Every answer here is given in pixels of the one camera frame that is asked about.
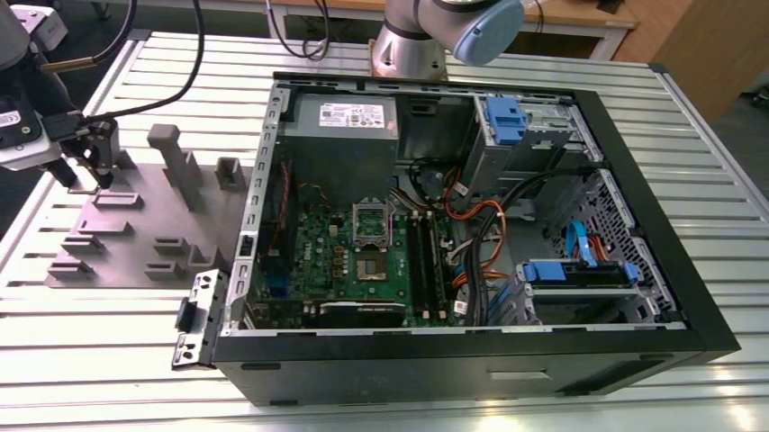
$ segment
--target label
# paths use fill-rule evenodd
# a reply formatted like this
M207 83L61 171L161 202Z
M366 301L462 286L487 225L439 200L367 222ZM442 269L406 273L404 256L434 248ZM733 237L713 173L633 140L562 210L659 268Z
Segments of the label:
M454 302L454 313L458 313L459 315L467 314L467 303L464 301L456 300Z
M470 192L470 189L467 189L467 186L464 186L462 183L456 182L454 184L454 191L456 191L456 194L459 194L460 196L466 196L467 193Z
M631 29L633 26L631 22L617 22L617 21L606 21L606 27L623 27L626 29Z
M21 123L21 114L18 111L8 111L0 113L0 128L5 126L13 126Z
M384 129L384 105L324 103L319 125L330 128Z

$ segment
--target wooden desk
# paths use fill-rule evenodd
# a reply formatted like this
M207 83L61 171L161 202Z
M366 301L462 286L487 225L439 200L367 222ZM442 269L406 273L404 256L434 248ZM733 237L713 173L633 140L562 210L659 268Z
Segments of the wooden desk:
M243 3L260 2L263 0L233 0ZM627 31L638 26L638 20L625 5L617 14L605 13L595 9L597 2L587 0L542 0L544 12L543 33L589 36L601 41L595 44L590 59L611 60ZM319 15L318 7L312 0L271 0L272 11L277 29L269 23L269 36L276 37L275 32L285 34L284 18L288 15ZM383 20L384 4L387 0L327 0L330 16L356 20ZM539 11L536 7L526 10L526 22L522 32L534 32Z

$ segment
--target computer case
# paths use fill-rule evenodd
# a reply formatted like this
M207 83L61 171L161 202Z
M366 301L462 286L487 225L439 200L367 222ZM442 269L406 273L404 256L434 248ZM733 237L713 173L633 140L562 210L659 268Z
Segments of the computer case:
M342 111L351 110L340 114L343 124L324 130L316 123L314 133L297 133L307 128L300 128L296 122L323 123L323 116L330 115L323 114L324 104L340 105ZM382 121L383 127L360 126L362 117L356 117L355 110L371 109L366 105L382 107L366 114L366 118L367 122ZM336 189L343 188L344 181L355 182L355 173L344 180L344 172L314 166L311 179L293 182L301 212L295 218L296 224L305 217L312 218L314 212L330 212L334 225L334 215L343 203L354 200L354 204L360 204L362 196L370 195L366 203L386 209L390 215L390 240L374 249L368 248L372 245L350 244L344 247L348 253L331 252L335 249L326 249L322 240L328 243L330 239L340 238L336 232L343 230L342 223L334 225L339 228L328 226L330 237L324 230L314 230L309 225L283 228L296 230L299 238L322 233L316 242L296 244L293 255L284 259L289 266L315 272L312 277L319 275L323 283L330 281L328 287L309 287L307 291L319 293L312 295L322 297L320 300L289 303L308 288L295 285L295 274L263 268L261 262L269 262L264 258L280 258L280 251L257 250L265 208L263 197L275 196L268 192L269 172L275 167L288 170L287 162L293 163L291 167L311 165L312 159L307 159L301 148L323 146L323 151L328 151L334 141L343 140L343 135L355 139L352 144L340 144L343 165L354 165L358 160L362 173L386 178L374 179L374 183L355 189L354 196L347 196ZM233 268L229 274L213 270L197 275L179 313L180 335L172 361L176 370L219 369L255 405L606 394L674 366L701 365L739 349L594 92L279 73L256 153ZM326 327L328 324L319 325L315 318L322 315L320 304L328 307L335 298L344 298L334 281L351 278L356 281L350 282L354 286L372 286L367 288L372 293L379 286L391 286L410 277L399 268L414 266L412 260L396 248L398 236L407 237L410 233L399 227L432 224L434 228L427 231L443 230L432 240L424 237L426 243L419 243L439 244L435 250L439 249L440 254L456 248L466 237L467 227L462 222L439 220L444 201L439 191L444 177L439 174L424 168L416 178L424 195L434 197L435 206L430 210L418 215L410 209L398 210L398 200L391 201L387 196L390 186L400 187L408 194L414 192L407 177L416 160L459 161L462 174L452 172L459 177L456 184L463 187L454 188L459 192L451 202L458 211L470 209L479 201L494 200L536 172L590 167L594 170L590 175L552 178L506 209L507 249L495 266L510 275L504 286L515 290L520 298L526 297L526 290L515 287L532 284L531 276L523 274L523 270L528 271L526 266L548 263L538 267L540 270L552 266L562 268L562 263L583 266L583 259L574 258L577 248L571 254L566 233L578 221L610 246L611 262L617 266L630 263L629 268L637 271L637 278L625 287L630 294L621 300L603 299L601 304L587 302L591 318L574 318L574 308L582 313L585 307L573 306L573 301L551 301L530 309L538 318L531 322L491 325L491 319L483 326L467 326L462 290L446 288L446 292L439 292L436 302L443 306L430 310L420 310L415 302L399 299L402 290L387 291L388 295L396 293L387 303L368 304L360 300L352 304L359 308L371 304L404 304L408 318L400 326L331 328ZM301 176L299 169L303 168L285 172L285 178ZM331 179L335 190L328 196L323 196L322 187L319 191L311 190L324 181L324 176L335 176ZM344 262L330 264L328 272L334 276L323 276L326 261L318 259L316 265L316 257L324 256L327 250L330 262L334 259ZM382 253L408 257L391 260L390 279L383 285L370 285L360 282L366 279L347 274L347 257L351 257L354 273L358 254ZM367 264L376 266L376 259L368 259ZM446 272L438 270L430 277L440 278L448 286L455 274ZM579 297L579 293L585 293L582 288L570 293ZM488 288L494 289L494 297L500 296L502 287ZM255 310L279 301L287 302L281 303L285 310L279 314L260 315ZM523 299L518 307L526 304ZM402 313L395 309L382 313ZM379 314L378 318L383 320L363 319L363 322L387 322L387 316Z

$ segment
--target aluminum table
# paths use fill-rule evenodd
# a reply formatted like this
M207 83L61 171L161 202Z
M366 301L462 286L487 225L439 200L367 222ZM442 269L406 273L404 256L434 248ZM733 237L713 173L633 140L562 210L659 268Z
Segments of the aluminum table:
M172 94L187 80L195 36L153 33L123 47L87 111ZM208 37L183 101L120 120L137 162L144 140L175 123L199 164L252 164L275 70L364 75L367 47L334 44L320 63L276 40ZM674 369L605 397L255 408L217 371L169 368L187 290L63 290L45 270L85 197L45 175L0 243L0 425L338 430L757 430L769 428L769 205L678 87L646 65L503 56L450 61L450 79L599 93L742 350Z

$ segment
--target metal bracket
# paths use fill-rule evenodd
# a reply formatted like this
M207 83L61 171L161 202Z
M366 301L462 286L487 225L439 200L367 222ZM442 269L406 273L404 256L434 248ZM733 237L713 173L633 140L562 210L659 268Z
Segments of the metal bracket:
M176 329L181 332L176 340L175 371L212 369L213 344L221 325L224 295L229 278L221 270L199 273L176 315Z

